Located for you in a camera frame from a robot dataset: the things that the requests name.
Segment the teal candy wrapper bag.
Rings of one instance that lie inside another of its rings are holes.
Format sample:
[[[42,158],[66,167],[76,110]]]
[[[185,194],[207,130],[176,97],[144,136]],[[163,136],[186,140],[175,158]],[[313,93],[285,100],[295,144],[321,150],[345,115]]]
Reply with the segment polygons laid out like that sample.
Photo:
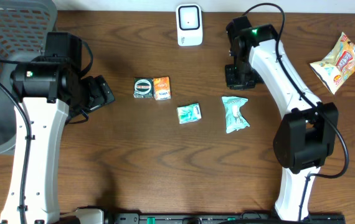
[[[223,96],[222,102],[225,108],[227,134],[250,126],[240,112],[240,108],[248,102],[248,99],[236,96]]]

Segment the green tissue pack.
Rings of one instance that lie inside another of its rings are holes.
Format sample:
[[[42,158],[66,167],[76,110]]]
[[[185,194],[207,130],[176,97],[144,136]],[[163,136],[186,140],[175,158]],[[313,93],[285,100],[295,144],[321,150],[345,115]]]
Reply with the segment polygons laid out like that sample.
[[[177,116],[180,124],[199,121],[202,118],[199,103],[177,107]]]

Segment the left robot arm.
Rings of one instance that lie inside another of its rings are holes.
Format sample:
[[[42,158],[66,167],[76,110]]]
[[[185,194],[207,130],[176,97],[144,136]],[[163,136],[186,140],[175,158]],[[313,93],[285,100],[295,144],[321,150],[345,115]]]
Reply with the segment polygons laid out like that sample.
[[[114,100],[105,79],[85,77],[67,62],[31,62],[12,72],[12,87],[17,93],[16,145],[0,222],[103,223],[99,208],[61,213],[57,175],[65,125]]]

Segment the yellow blue snack bag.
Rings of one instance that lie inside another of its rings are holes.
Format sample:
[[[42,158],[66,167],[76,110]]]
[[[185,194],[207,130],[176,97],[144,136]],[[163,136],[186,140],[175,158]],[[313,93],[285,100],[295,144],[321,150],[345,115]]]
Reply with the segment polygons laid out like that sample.
[[[330,93],[335,94],[355,72],[355,44],[342,32],[333,49],[321,61],[310,63],[312,71]]]

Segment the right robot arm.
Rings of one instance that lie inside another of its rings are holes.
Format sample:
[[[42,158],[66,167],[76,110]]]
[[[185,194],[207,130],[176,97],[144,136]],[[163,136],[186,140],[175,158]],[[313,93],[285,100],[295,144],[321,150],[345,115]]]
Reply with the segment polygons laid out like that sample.
[[[281,116],[273,151],[283,167],[280,193],[274,209],[281,220],[302,221],[315,175],[334,149],[338,109],[324,104],[303,83],[284,53],[271,24],[226,27],[230,55],[225,80],[231,90],[246,90],[263,83]]]

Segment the round black lidded cup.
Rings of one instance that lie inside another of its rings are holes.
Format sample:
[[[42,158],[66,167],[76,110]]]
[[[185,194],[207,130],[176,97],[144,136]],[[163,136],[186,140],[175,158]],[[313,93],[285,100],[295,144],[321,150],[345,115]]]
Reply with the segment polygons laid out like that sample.
[[[153,97],[153,79],[135,78],[134,80],[134,98],[152,98]]]

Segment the orange juice carton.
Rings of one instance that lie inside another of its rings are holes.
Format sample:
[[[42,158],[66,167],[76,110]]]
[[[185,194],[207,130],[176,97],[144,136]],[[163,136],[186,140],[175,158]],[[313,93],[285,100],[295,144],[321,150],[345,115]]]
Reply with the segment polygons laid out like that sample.
[[[168,100],[171,98],[169,77],[153,79],[153,93],[155,100]]]

